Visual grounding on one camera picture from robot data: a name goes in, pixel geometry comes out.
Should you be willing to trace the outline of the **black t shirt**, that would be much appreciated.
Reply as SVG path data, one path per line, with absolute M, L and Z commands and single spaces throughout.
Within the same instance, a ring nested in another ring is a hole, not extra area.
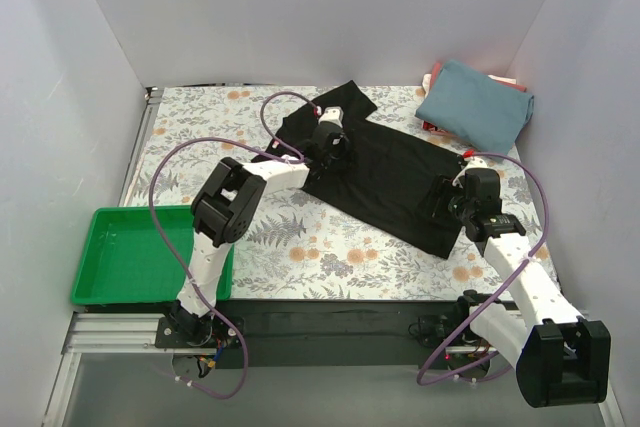
M 343 110 L 353 161 L 341 171 L 323 173 L 304 191 L 428 254 L 448 258 L 461 226 L 430 220 L 427 197 L 437 177 L 452 178 L 460 171 L 460 156 L 369 121 L 377 107 L 353 81 L 313 102 Z

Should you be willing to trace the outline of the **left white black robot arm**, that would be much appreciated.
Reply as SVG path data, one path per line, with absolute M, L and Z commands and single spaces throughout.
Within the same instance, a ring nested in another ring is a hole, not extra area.
M 209 318 L 231 247 L 249 229 L 262 197 L 300 189 L 347 158 L 349 140 L 339 120 L 321 120 L 314 129 L 307 159 L 286 156 L 242 164 L 219 162 L 192 203 L 193 249 L 176 305 L 167 315 L 170 325 L 190 346 L 207 344 L 213 336 Z

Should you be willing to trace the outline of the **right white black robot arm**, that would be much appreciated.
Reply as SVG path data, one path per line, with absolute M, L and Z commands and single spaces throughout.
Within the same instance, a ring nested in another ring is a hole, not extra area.
M 535 259 L 535 246 L 512 214 L 502 210 L 498 173 L 476 159 L 453 178 L 437 177 L 426 197 L 429 219 L 459 224 L 501 276 L 520 313 L 510 314 L 498 294 L 465 292 L 452 330 L 430 355 L 434 362 L 453 342 L 486 341 L 516 374 L 534 408 L 602 403 L 607 397 L 611 335 L 588 320 L 561 293 Z

